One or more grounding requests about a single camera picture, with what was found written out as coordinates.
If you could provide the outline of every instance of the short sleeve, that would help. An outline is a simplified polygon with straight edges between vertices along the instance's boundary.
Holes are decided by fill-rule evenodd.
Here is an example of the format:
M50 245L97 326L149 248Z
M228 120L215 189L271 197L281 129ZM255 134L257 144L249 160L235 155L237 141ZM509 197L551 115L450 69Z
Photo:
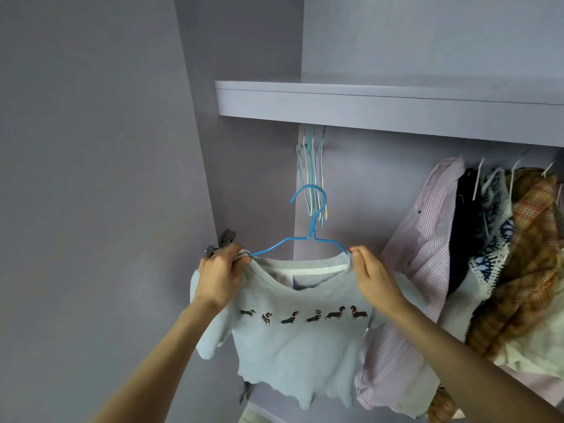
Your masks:
M417 288L415 288L415 285L412 284L409 279L407 279L407 276L400 272L394 272L393 274L399 290L402 292L407 301L409 301L419 310L423 310L425 307L427 307L427 300L423 298L421 293L417 290ZM384 322L387 322L387 317L385 317L382 312L374 309L372 311L370 322L368 323L368 328L377 328Z
M200 280L200 271L194 271L190 281L190 302L194 299L194 293ZM196 350L202 359L211 359L215 349L227 340L231 330L235 327L239 314L234 301L231 301L209 324L196 345Z

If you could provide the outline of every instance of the closet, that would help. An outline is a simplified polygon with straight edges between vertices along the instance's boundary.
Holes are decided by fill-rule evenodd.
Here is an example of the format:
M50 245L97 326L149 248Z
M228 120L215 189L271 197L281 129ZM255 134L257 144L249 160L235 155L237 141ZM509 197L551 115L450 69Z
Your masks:
M563 0L10 0L0 41L0 420L91 415L187 304L217 234L307 234L296 144L326 126L319 235L380 251L433 167L562 178ZM268 256L316 259L287 242ZM168 421L236 421L229 339ZM275 423L408 422L265 384Z

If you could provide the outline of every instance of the light blue t-shirt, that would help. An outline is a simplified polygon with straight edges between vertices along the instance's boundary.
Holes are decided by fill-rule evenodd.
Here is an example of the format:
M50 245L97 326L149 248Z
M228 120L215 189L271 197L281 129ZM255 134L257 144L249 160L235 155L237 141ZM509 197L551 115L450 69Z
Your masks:
M426 303L404 275L399 288L419 308ZM200 274L194 272L191 298ZM317 261L257 258L235 299L214 318L196 346L204 359L233 333L239 375L265 382L309 408L315 395L353 403L356 364L367 328L385 321L356 286L350 256Z

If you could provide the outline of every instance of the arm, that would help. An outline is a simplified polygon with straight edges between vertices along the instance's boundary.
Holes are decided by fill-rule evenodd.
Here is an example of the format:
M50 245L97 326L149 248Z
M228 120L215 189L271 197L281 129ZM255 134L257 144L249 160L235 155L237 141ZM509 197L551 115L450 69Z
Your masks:
M194 300L92 423L165 421L196 344L239 289L243 269L250 262L249 257L244 257L233 263L240 249L230 245L217 256L200 261L200 282Z
M564 421L552 405L410 304L367 248L355 246L351 251L356 281L364 297L417 347L469 421Z

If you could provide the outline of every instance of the white shelf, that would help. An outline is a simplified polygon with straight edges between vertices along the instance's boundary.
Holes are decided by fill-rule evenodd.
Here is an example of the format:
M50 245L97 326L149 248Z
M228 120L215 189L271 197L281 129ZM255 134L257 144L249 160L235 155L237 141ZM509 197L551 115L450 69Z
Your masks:
M564 80L307 76L216 81L219 113L564 147Z

